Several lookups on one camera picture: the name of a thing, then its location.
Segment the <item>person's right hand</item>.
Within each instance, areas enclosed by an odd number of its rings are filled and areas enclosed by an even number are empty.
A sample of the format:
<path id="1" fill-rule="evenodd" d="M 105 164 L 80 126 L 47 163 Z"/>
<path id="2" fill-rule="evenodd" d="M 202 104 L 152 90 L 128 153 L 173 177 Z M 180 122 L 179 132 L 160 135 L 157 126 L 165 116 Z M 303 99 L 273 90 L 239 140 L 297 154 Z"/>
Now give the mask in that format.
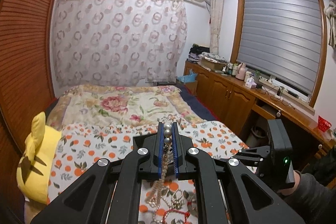
<path id="1" fill-rule="evenodd" d="M 284 195 L 284 196 L 289 196 L 291 194 L 293 194 L 296 189 L 299 186 L 301 180 L 301 175 L 299 172 L 297 172 L 296 170 L 294 171 L 294 186 L 292 188 L 288 188 L 288 189 L 282 189 L 278 191 L 278 194 Z"/>

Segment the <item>grey sleeve forearm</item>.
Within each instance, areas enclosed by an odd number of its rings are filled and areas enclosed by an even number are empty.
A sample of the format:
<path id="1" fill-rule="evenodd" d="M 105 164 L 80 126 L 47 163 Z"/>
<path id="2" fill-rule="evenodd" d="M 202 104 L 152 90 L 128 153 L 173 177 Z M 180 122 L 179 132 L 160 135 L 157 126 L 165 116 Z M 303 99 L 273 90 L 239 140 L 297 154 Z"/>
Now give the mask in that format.
<path id="1" fill-rule="evenodd" d="M 289 196 L 282 195 L 282 199 L 305 223 L 335 223 L 335 189 L 323 186 L 309 173 L 300 175 L 296 191 Z"/>

